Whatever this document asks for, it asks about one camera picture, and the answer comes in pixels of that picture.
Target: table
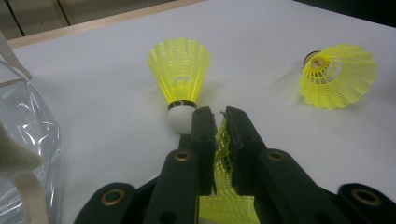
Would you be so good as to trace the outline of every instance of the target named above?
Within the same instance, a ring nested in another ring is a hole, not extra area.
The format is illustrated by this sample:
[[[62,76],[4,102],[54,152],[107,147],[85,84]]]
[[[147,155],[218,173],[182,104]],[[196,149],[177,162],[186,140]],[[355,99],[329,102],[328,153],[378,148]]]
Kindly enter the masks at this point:
[[[396,201],[396,29],[293,1],[207,0],[33,44],[11,41],[61,128],[62,223],[106,184],[143,185],[177,148],[146,62],[157,43],[176,37],[212,54],[197,104],[211,107],[218,127],[227,105],[243,109],[265,144],[289,152],[319,186],[362,183]],[[373,53],[376,83],[347,109],[307,105],[298,92],[304,56],[340,43]]]

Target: plastic wrap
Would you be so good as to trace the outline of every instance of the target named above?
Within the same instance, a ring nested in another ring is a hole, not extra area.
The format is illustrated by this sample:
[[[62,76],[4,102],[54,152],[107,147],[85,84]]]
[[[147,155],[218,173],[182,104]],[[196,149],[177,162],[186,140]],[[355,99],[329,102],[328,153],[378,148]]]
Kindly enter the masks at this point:
[[[59,223],[61,138],[58,125],[27,78],[1,61],[0,120],[15,142],[42,158],[34,174],[46,194],[49,223]],[[21,195],[3,176],[0,176],[0,223],[25,223]]]

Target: transparent plastic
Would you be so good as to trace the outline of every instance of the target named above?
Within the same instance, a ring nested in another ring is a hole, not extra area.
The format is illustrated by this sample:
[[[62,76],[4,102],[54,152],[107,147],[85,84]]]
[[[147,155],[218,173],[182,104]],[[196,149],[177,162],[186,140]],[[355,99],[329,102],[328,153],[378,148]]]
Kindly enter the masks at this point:
[[[148,65],[168,104],[176,100],[196,102],[210,65],[210,54],[195,40],[168,39],[149,52]]]
[[[254,210],[253,196],[239,196],[231,185],[233,167],[230,164],[230,135],[224,119],[216,134],[218,150],[215,155],[217,194],[200,197],[200,217],[219,224],[260,223]]]
[[[34,170],[46,196],[49,223],[60,221],[61,138],[59,128],[29,80],[0,61],[0,120],[14,141],[38,154]],[[26,223],[21,195],[0,174],[0,223]]]
[[[329,47],[307,56],[300,94],[318,108],[344,108],[359,101],[376,79],[376,62],[361,46]]]

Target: badminton birdie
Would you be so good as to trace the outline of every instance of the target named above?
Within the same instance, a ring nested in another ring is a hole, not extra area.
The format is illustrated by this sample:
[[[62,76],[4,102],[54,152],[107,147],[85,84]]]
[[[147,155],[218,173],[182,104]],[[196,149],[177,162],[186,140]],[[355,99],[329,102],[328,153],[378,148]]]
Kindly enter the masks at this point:
[[[305,57],[300,94],[318,108],[344,108],[370,90],[375,79],[372,54],[360,46],[342,44]]]
[[[196,100],[210,65],[206,47],[191,39],[168,39],[149,52],[148,65],[169,104],[171,126],[178,133],[189,133]]]

